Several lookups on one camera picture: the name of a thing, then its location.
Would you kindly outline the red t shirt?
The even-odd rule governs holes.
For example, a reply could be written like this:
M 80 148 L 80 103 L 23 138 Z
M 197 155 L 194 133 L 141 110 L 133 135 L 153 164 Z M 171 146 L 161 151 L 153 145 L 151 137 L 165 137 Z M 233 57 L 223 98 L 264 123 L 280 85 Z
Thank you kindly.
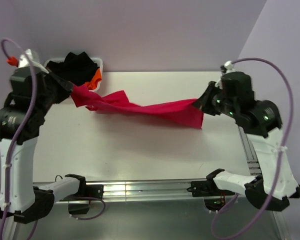
M 130 102 L 123 90 L 100 96 L 85 85 L 75 86 L 70 96 L 76 107 L 89 111 L 150 115 L 193 129 L 201 129 L 204 120 L 204 113 L 193 106 L 194 99 L 141 106 Z

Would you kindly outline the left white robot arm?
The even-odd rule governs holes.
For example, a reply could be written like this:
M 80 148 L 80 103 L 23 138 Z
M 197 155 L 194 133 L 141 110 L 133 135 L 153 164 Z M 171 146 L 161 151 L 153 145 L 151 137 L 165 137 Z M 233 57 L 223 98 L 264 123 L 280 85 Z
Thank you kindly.
M 31 105 L 32 76 L 29 67 L 13 72 L 10 77 L 12 91 L 0 109 L 0 219 L 4 214 L 4 204 L 9 203 L 7 217 L 13 217 L 15 222 L 22 224 L 46 217 L 56 202 L 68 196 L 81 200 L 88 193 L 85 177 L 76 174 L 67 174 L 62 180 L 48 185 L 33 185 L 34 153 L 40 127 L 52 105 L 67 99 L 74 87 L 71 82 L 39 67 L 35 67 L 34 73 L 37 85 L 34 107 L 12 153 L 8 152 L 9 146 Z

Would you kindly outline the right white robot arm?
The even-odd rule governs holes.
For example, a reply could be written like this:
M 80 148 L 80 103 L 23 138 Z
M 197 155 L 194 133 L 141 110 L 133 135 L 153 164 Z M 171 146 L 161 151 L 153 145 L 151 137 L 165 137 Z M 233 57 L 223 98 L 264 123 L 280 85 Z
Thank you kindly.
M 283 140 L 283 124 L 278 107 L 270 100 L 256 100 L 250 80 L 225 80 L 220 88 L 210 81 L 193 106 L 211 116 L 227 115 L 243 129 L 253 146 L 260 175 L 247 176 L 218 168 L 206 176 L 196 192 L 244 195 L 257 209 L 270 198 L 267 211 L 281 212 L 289 199 L 300 198 L 300 184 L 292 174 Z

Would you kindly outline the orange t shirt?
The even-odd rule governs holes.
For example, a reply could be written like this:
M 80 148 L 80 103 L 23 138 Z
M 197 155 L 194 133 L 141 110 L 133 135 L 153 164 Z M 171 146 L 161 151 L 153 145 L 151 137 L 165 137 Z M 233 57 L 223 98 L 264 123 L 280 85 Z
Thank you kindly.
M 98 68 L 92 79 L 90 81 L 87 81 L 85 85 L 89 91 L 97 91 L 100 88 L 101 81 L 102 73 L 100 71 L 100 68 Z

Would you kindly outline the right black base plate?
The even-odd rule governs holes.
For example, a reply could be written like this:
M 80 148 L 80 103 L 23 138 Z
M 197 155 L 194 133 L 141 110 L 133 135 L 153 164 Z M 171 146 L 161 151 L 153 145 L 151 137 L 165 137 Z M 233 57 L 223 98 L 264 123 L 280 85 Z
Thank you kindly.
M 220 190 L 212 180 L 191 181 L 190 187 L 186 189 L 192 197 L 224 197 L 234 196 L 235 193 L 229 190 Z

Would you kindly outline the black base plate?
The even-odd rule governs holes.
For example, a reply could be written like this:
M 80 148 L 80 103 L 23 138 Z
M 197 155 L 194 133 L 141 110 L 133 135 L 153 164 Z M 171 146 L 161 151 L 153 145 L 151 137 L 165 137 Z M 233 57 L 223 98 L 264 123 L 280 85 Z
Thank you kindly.
M 104 185 L 103 184 L 87 184 L 85 187 L 84 196 L 88 198 L 103 199 Z
M 192 197 L 224 197 L 234 196 L 235 193 L 229 190 L 220 190 L 212 180 L 191 181 L 190 187 L 186 189 Z

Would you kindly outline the front aluminium rail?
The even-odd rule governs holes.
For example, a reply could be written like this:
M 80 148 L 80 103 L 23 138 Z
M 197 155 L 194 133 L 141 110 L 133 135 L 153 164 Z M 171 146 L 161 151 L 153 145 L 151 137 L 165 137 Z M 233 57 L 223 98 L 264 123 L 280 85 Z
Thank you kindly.
M 193 200 L 187 188 L 193 179 L 88 181 L 86 185 L 103 185 L 106 203 Z

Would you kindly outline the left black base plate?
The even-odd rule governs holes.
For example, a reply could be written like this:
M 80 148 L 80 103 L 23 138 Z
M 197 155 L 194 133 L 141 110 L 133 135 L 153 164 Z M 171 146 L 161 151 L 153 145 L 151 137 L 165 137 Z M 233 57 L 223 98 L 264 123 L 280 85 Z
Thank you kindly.
M 85 187 L 84 196 L 88 198 L 103 199 L 104 185 L 103 184 L 87 184 Z

